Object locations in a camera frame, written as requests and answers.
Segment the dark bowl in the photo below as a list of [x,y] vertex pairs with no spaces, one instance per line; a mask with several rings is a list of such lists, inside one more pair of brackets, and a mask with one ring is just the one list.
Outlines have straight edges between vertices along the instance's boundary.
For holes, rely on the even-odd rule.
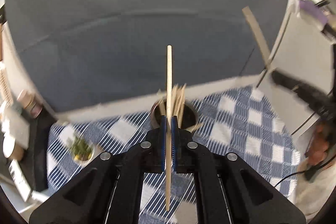
[[[179,128],[186,129],[192,127],[198,123],[199,115],[194,107],[188,102],[184,103],[182,126]],[[159,128],[161,123],[161,113],[159,108],[159,102],[156,102],[151,110],[151,125],[152,128]]]

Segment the tablecloth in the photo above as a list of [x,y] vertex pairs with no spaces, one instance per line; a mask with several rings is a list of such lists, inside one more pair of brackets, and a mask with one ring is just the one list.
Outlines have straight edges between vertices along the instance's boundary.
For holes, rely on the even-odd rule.
[[[235,152],[272,185],[296,171],[301,160],[292,137],[268,99],[252,86],[234,88],[195,99],[191,103],[203,123],[193,140],[210,151]],[[55,193],[80,172],[66,147],[74,132],[113,154],[141,142],[151,129],[150,112],[143,111],[99,121],[51,127],[47,153],[48,185]],[[165,210],[165,173],[145,174],[139,223],[197,223],[196,195],[191,174],[172,174],[171,210]],[[277,189],[288,197],[297,178]]]

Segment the succulent plant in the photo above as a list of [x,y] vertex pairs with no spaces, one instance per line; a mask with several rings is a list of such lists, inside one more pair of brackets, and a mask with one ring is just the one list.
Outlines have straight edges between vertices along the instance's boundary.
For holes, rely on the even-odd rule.
[[86,142],[84,138],[74,135],[74,139],[68,139],[68,148],[74,160],[86,161],[91,158],[92,147]]

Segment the dark gray backdrop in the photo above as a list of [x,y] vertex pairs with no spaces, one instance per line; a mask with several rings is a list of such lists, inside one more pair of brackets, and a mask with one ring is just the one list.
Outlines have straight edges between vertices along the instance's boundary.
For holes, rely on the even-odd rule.
[[6,0],[16,50],[44,99],[68,111],[165,89],[174,83],[260,73],[249,6],[270,48],[288,0]]

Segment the wire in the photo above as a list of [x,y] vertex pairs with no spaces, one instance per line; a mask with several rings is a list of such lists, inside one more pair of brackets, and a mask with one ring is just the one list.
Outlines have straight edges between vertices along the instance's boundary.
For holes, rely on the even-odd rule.
[[[334,158],[336,158],[336,154],[335,154],[330,160],[328,160],[326,163],[322,164],[316,171],[318,171],[318,170],[324,168],[325,166],[327,166],[329,163],[331,163],[331,161],[332,161]],[[293,173],[293,174],[290,174],[290,175],[285,176],[282,180],[280,180],[280,181],[274,186],[274,188],[277,187],[277,186],[278,186],[281,182],[283,182],[285,179],[288,179],[289,177],[294,176],[294,175],[298,175],[298,174],[306,173],[307,171],[308,171],[308,170],[304,170],[304,171],[300,171],[300,172],[295,172],[295,173]]]

